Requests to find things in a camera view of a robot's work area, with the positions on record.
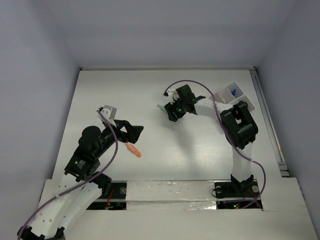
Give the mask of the green highlighter pen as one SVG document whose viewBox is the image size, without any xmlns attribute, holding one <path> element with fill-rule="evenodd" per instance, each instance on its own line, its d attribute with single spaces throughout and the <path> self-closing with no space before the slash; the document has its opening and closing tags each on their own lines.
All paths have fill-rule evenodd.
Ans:
<svg viewBox="0 0 320 240">
<path fill-rule="evenodd" d="M 166 112 L 166 109 L 165 109 L 165 107 L 163 106 L 163 105 L 157 105 L 157 107 L 162 111 L 162 112 Z"/>
</svg>

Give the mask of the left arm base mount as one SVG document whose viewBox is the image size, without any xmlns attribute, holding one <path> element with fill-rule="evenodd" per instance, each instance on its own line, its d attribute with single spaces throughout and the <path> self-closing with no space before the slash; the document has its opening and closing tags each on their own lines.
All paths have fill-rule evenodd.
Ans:
<svg viewBox="0 0 320 240">
<path fill-rule="evenodd" d="M 122 211 L 127 209 L 127 182 L 113 181 L 108 195 L 100 196 L 87 210 Z"/>
</svg>

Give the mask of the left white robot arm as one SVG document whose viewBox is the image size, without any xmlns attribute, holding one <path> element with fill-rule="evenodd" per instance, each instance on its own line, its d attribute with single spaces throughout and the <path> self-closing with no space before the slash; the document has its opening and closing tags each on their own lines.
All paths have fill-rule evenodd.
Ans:
<svg viewBox="0 0 320 240">
<path fill-rule="evenodd" d="M 108 197 L 112 179 L 98 171 L 100 157 L 119 143 L 134 144 L 143 126 L 126 120 L 86 127 L 64 169 L 53 197 L 40 206 L 17 233 L 19 240 L 64 240 L 84 211 L 99 197 Z"/>
</svg>

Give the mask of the small blue-capped bottle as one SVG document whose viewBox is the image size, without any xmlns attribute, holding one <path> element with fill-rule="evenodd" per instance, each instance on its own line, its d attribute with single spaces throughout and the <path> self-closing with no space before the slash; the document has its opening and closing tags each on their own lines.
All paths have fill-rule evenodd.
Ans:
<svg viewBox="0 0 320 240">
<path fill-rule="evenodd" d="M 233 96 L 235 96 L 235 95 L 236 95 L 236 93 L 237 93 L 237 89 L 236 89 L 236 88 L 234 88 L 234 89 L 231 91 L 231 94 L 232 94 Z"/>
</svg>

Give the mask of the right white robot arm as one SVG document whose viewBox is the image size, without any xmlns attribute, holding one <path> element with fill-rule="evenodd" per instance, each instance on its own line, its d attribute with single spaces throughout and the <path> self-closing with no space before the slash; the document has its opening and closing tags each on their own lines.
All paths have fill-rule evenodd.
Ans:
<svg viewBox="0 0 320 240">
<path fill-rule="evenodd" d="M 258 126 L 248 110 L 247 103 L 240 101 L 232 105 L 217 102 L 213 96 L 196 96 L 187 84 L 176 89 L 169 87 L 163 95 L 169 98 L 169 103 L 162 109 L 172 122 L 177 122 L 187 113 L 217 121 L 232 147 L 230 190 L 235 196 L 246 193 L 254 181 L 252 148 L 258 133 Z"/>
</svg>

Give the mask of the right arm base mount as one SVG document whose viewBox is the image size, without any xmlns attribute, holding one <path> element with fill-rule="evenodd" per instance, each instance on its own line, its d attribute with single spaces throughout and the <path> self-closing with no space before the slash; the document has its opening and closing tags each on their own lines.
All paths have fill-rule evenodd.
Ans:
<svg viewBox="0 0 320 240">
<path fill-rule="evenodd" d="M 232 175 L 230 181 L 215 182 L 211 195 L 216 199 L 218 210 L 263 209 L 258 182 L 253 175 L 242 182 Z"/>
</svg>

